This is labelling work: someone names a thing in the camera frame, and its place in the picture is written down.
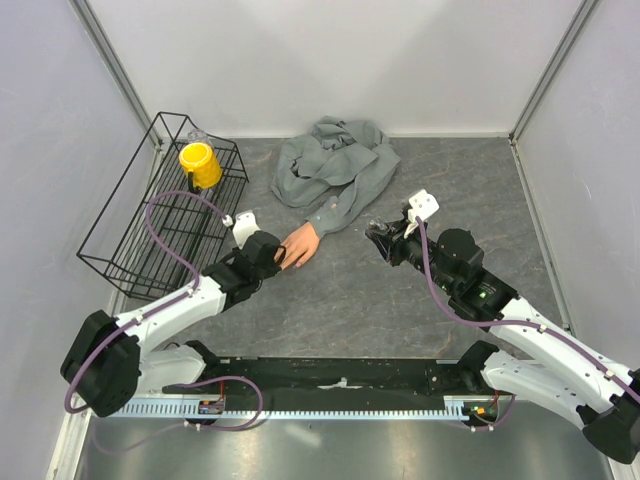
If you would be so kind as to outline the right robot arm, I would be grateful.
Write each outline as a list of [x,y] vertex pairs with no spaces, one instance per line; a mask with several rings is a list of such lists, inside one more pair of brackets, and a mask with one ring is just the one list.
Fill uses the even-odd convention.
[[513,287],[483,266],[472,234],[452,228],[436,240],[424,224],[371,221],[366,237],[392,266],[408,262],[427,280],[450,319],[480,328],[517,347],[535,362],[524,367],[487,346],[483,359],[458,368],[467,392],[487,387],[535,403],[575,425],[598,451],[631,464],[639,453],[639,373],[579,341],[548,320]]

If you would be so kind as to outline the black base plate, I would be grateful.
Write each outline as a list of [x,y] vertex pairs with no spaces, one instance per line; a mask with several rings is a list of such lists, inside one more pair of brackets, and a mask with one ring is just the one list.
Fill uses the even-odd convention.
[[493,398],[496,389],[458,361],[384,358],[219,357],[207,366],[199,382],[219,378],[219,384],[186,388],[182,381],[162,388],[165,394],[223,395],[226,406],[253,408],[254,390],[237,381],[254,382],[264,406],[329,405],[437,408],[446,396]]

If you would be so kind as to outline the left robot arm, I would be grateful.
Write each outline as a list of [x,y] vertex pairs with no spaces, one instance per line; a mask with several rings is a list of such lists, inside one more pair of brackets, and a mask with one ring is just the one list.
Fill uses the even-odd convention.
[[155,350],[187,327],[248,300],[262,282],[280,271],[276,261],[281,245],[262,230],[244,245],[205,268],[194,281],[142,308],[110,316],[103,310],[83,322],[60,373],[69,383],[64,406],[69,413],[90,409],[107,417],[158,381],[187,383],[208,393],[219,382],[219,369],[190,346],[169,359]]

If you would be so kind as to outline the mannequin hand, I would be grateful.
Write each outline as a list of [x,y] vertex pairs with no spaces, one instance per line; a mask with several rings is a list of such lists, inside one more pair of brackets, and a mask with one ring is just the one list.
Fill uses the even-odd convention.
[[316,253],[319,243],[320,237],[313,225],[306,222],[282,242],[285,255],[281,268],[286,270],[289,267],[302,267]]

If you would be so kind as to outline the yellow cup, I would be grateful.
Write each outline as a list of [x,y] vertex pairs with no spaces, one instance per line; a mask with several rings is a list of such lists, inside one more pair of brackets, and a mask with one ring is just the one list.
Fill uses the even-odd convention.
[[208,143],[193,142],[184,146],[179,153],[179,163],[186,175],[188,190],[194,194],[214,187],[222,177],[222,168]]

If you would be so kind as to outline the grey shirt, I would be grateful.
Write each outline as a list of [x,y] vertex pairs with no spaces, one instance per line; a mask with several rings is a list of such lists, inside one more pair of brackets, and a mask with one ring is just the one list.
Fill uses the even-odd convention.
[[280,149],[271,190],[285,205],[307,207],[339,187],[306,217],[318,237],[348,226],[390,183],[401,158],[372,121],[325,116]]

